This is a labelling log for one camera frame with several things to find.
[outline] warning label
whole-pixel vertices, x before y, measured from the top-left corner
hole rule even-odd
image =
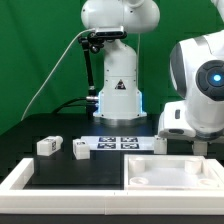
[[[115,87],[115,89],[121,89],[121,90],[125,90],[126,87],[124,85],[124,82],[120,79],[120,81],[118,82],[117,86]]]

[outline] black cable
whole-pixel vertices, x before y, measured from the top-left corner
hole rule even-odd
[[[52,111],[52,114],[57,114],[62,108],[67,107],[69,104],[75,103],[75,102],[78,102],[78,101],[82,101],[82,100],[86,100],[86,98],[85,97],[79,97],[79,98],[75,98],[75,99],[69,100],[69,101],[63,103],[61,106],[59,106],[56,109],[54,109]]]

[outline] blue led light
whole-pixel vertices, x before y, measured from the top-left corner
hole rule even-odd
[[[216,75],[214,75],[213,79],[214,79],[214,81],[219,82],[222,79],[222,77],[221,77],[221,75],[216,74]]]

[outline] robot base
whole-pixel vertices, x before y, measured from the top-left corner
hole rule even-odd
[[[105,124],[108,126],[135,126],[139,124],[144,124],[147,120],[147,116],[138,117],[134,119],[108,119],[103,117],[94,117],[96,123]]]

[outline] white tray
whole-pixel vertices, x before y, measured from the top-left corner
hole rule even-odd
[[[201,156],[125,155],[124,187],[126,190],[224,190],[224,168],[218,165],[216,160]]]

